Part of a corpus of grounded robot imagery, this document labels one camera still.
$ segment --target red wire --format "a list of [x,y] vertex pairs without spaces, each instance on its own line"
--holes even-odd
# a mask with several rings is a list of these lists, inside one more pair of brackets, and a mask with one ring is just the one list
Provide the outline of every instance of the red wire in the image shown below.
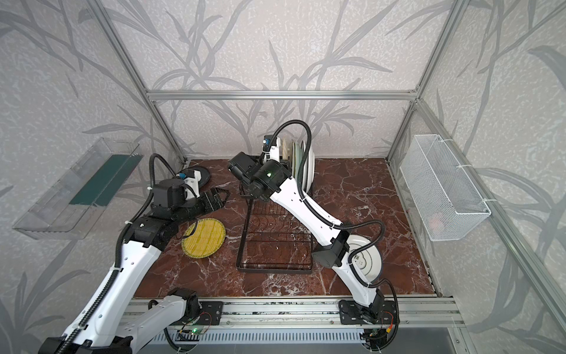
[[203,314],[207,314],[211,319],[211,321],[208,323],[208,327],[207,327],[207,330],[206,330],[206,331],[208,331],[208,329],[211,327],[211,324],[212,324],[212,316],[208,312],[203,312],[202,314],[200,314],[200,316],[202,316]]
[[392,314],[391,312],[389,312],[389,311],[383,311],[383,312],[388,313],[388,314],[391,315],[391,324],[389,325],[389,328],[393,327],[393,314]]

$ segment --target leaf pattern wallpaper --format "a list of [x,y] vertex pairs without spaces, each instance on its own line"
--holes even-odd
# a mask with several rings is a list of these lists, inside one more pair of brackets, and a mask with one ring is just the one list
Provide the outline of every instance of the leaf pattern wallpaper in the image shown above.
[[[37,353],[72,321],[113,261],[124,220],[145,199],[147,157],[176,163],[83,2],[0,3],[0,348]],[[99,137],[145,155],[83,240],[32,240],[14,222]],[[162,168],[156,174],[164,176]]]
[[[566,2],[470,2],[425,102],[527,243],[566,290]],[[431,243],[399,174],[416,115],[393,159],[417,237],[480,352],[565,353],[566,339],[489,222]]]
[[[152,90],[414,89],[452,0],[104,1]],[[406,101],[158,103],[191,157],[259,153],[302,119],[321,157],[384,157]],[[291,129],[300,139],[303,133]]]

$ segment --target transparent acrylic box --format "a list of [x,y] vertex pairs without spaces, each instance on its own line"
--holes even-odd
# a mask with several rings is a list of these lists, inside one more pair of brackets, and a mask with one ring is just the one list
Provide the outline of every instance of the transparent acrylic box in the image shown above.
[[[100,138],[14,224],[14,229],[35,239],[82,240],[115,194],[115,187],[109,191],[109,185],[117,183],[117,175],[127,178],[141,160],[138,147],[138,143]],[[105,168],[96,188],[86,187],[111,157],[112,169]]]

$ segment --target aluminum frame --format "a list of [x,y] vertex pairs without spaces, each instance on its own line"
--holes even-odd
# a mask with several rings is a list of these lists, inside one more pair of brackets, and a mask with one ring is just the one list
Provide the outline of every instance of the aluminum frame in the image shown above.
[[138,91],[138,94],[141,96],[141,99],[143,100],[147,110],[150,112],[153,119],[157,123],[157,126],[161,129],[161,131],[165,135],[165,139],[171,145],[171,148],[173,149],[177,157],[180,159],[181,164],[184,164],[185,161],[187,160],[187,157],[185,156],[179,143],[175,139],[173,132],[169,129],[169,125],[166,123],[161,113],[157,110],[155,104],[151,102],[149,98],[147,98],[147,88],[145,87],[142,81],[142,77],[139,74],[138,70],[135,68],[134,62],[128,55],[126,51],[126,47],[122,43],[118,35],[118,32],[114,28],[110,16],[106,12],[106,10],[104,10],[104,6],[102,5],[101,1],[100,0],[85,0],[85,1],[92,14],[92,18],[98,24],[100,30],[102,31],[102,34],[106,37],[106,39],[110,43],[110,46],[114,50],[118,59],[120,60],[120,63],[122,63],[122,66],[124,67],[128,76],[132,80],[132,83],[134,84],[136,90]]
[[[453,298],[398,296],[401,327],[465,327]],[[223,301],[222,317],[211,329],[377,328],[380,325],[342,325],[338,302],[351,297],[258,296],[203,297],[199,301]],[[148,299],[132,299],[120,324],[132,322],[147,311]],[[169,326],[180,329],[181,326]]]
[[450,335],[450,340],[452,341],[456,354],[477,354],[467,328],[448,328],[448,334]]
[[148,91],[152,101],[166,100],[414,100],[415,90],[398,91]]
[[438,37],[436,46],[434,47],[434,50],[432,51],[432,54],[428,59],[428,63],[424,68],[423,75],[417,85],[417,94],[415,96],[415,100],[412,100],[410,102],[411,104],[409,105],[409,109],[405,113],[405,117],[401,122],[401,126],[399,126],[399,129],[397,130],[393,144],[391,144],[391,149],[389,149],[389,153],[387,154],[387,160],[390,160],[393,157],[393,153],[401,142],[401,137],[404,135],[405,130],[407,130],[407,127],[411,123],[413,112],[415,111],[414,103],[422,97],[426,87],[428,86],[428,83],[430,82],[432,75],[436,70],[436,67],[438,66],[438,63],[442,59],[442,55],[444,54],[446,48],[448,47],[448,44],[450,43],[450,39],[452,39],[452,36],[456,32],[456,29],[460,24],[460,21],[469,2],[470,0],[454,1],[454,4],[450,9],[450,13],[448,14],[448,18],[446,18],[444,27],[442,28],[440,36]]
[[[439,134],[443,139],[451,139],[450,134],[424,100],[420,99],[415,104],[415,108],[416,112],[419,113],[433,133]],[[454,141],[447,140],[446,144],[462,165],[470,165],[470,161]],[[496,199],[473,167],[467,167],[467,172],[484,198]],[[525,238],[519,232],[500,203],[491,203],[491,217],[488,219],[503,241],[503,244],[505,244],[519,265],[521,271],[525,274],[527,279],[529,279],[529,282],[540,297],[542,303],[546,305],[548,312],[566,335],[566,294],[564,294],[562,289],[552,278],[533,249],[527,244]]]

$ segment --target marble surface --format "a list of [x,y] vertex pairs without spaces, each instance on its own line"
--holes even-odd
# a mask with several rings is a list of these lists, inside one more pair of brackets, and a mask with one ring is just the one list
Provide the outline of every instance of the marble surface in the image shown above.
[[[194,163],[211,171],[212,178],[205,189],[218,186],[231,191],[226,206],[208,215],[224,223],[226,240],[216,253],[203,259],[185,256],[180,240],[171,240],[141,282],[136,297],[162,297],[174,287],[196,290],[199,296],[349,294],[334,271],[316,263],[309,275],[239,272],[235,261],[247,206],[237,193],[238,181],[228,171],[227,160]],[[379,218],[386,224],[385,238],[378,244],[383,256],[382,276],[391,280],[396,292],[433,293],[385,160],[318,159],[315,171],[313,198],[333,216],[353,223]],[[186,225],[179,231],[179,237],[185,229]],[[357,232],[373,236],[379,227],[369,226]],[[258,252],[265,253],[265,249],[253,251],[255,256]],[[388,288],[382,290],[390,293]]]

